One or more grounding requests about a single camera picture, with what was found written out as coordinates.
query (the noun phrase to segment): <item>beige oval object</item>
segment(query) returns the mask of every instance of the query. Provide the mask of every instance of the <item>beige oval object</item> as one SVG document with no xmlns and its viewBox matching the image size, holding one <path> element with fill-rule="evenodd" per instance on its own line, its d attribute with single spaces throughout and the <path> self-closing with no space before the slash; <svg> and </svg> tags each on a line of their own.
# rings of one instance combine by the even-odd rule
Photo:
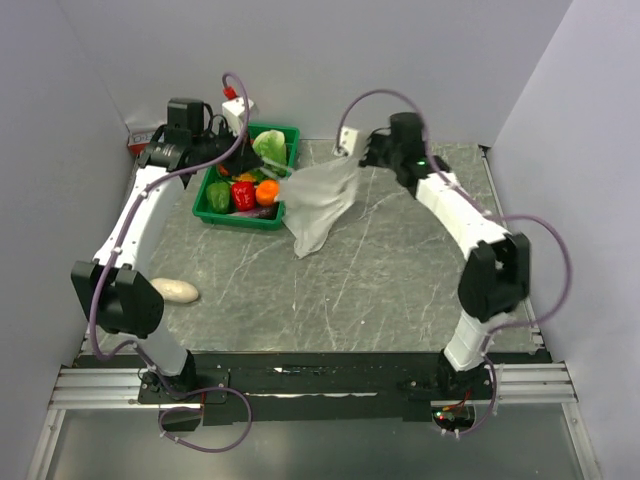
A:
<svg viewBox="0 0 640 480">
<path fill-rule="evenodd" d="M 198 299 L 198 290 L 190 283 L 182 280 L 171 280 L 170 278 L 154 278 L 151 280 L 162 298 L 168 302 L 191 303 Z"/>
</svg>

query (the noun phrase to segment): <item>white wall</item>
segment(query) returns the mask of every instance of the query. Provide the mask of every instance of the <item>white wall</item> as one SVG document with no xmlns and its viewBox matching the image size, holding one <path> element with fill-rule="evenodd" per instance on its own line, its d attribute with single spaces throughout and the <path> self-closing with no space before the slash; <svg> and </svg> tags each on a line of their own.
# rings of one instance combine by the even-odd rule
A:
<svg viewBox="0 0 640 480">
<path fill-rule="evenodd" d="M 60 0 L 127 124 L 171 96 L 222 100 L 235 70 L 262 120 L 331 138 L 363 91 L 398 88 L 437 140 L 493 144 L 570 0 Z M 384 125 L 371 100 L 353 124 Z"/>
<path fill-rule="evenodd" d="M 62 11 L 0 14 L 0 478 L 24 478 L 61 363 L 86 328 L 69 273 L 116 219 L 126 129 Z"/>
<path fill-rule="evenodd" d="M 640 478 L 640 3 L 574 0 L 491 151 L 509 212 L 539 214 L 573 253 L 575 288 L 544 329 L 565 359 L 606 478 Z M 531 234 L 538 312 L 559 255 Z"/>
</svg>

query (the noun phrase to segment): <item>marble tabletop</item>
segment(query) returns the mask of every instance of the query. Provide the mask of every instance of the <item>marble tabletop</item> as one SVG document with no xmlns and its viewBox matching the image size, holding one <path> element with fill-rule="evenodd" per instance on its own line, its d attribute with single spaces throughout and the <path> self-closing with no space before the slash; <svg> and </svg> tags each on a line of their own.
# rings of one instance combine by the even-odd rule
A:
<svg viewBox="0 0 640 480">
<path fill-rule="evenodd" d="M 298 165 L 330 160 L 332 141 L 302 141 Z M 488 209 L 495 200 L 481 152 L 434 146 Z M 294 238 L 202 223 L 191 213 L 203 174 L 174 206 L 151 278 L 185 280 L 191 305 L 167 305 L 171 332 L 192 351 L 438 351 L 460 316 L 463 258 L 438 220 L 379 168 L 360 171 L 356 203 L 324 247 L 304 259 Z M 102 345 L 113 346 L 113 338 Z M 526 329 L 505 331 L 493 350 L 534 351 Z"/>
</svg>

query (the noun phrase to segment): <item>green basket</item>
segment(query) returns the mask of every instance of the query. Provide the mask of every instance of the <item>green basket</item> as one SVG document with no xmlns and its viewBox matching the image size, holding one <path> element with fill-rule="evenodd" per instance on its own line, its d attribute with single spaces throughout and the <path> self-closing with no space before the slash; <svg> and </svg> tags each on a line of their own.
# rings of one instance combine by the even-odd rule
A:
<svg viewBox="0 0 640 480">
<path fill-rule="evenodd" d="M 267 125 L 259 123 L 249 124 L 249 136 L 255 138 L 262 132 L 267 130 L 279 130 L 284 133 L 284 139 L 287 144 L 287 155 L 289 161 L 287 165 L 291 168 L 294 167 L 296 154 L 298 153 L 298 143 L 300 142 L 300 130 L 295 127 L 280 127 L 278 125 Z M 220 175 L 215 167 L 209 168 L 204 176 L 200 191 L 196 197 L 196 201 L 193 204 L 193 214 L 200 218 L 204 223 L 211 223 L 217 225 L 230 225 L 233 227 L 244 228 L 258 228 L 260 230 L 277 230 L 282 226 L 282 217 L 284 216 L 284 204 L 278 204 L 278 212 L 275 218 L 246 218 L 235 217 L 224 213 L 215 213 L 211 210 L 209 201 L 207 200 L 207 187 L 214 182 L 220 180 Z"/>
</svg>

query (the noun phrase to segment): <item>orange fruit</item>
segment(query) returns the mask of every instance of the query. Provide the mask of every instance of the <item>orange fruit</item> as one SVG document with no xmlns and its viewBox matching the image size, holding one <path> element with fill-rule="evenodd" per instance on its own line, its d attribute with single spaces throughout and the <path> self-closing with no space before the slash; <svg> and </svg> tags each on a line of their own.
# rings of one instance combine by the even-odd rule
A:
<svg viewBox="0 0 640 480">
<path fill-rule="evenodd" d="M 265 180 L 256 188 L 256 201 L 263 207 L 270 207 L 276 203 L 280 187 L 275 180 Z"/>
</svg>

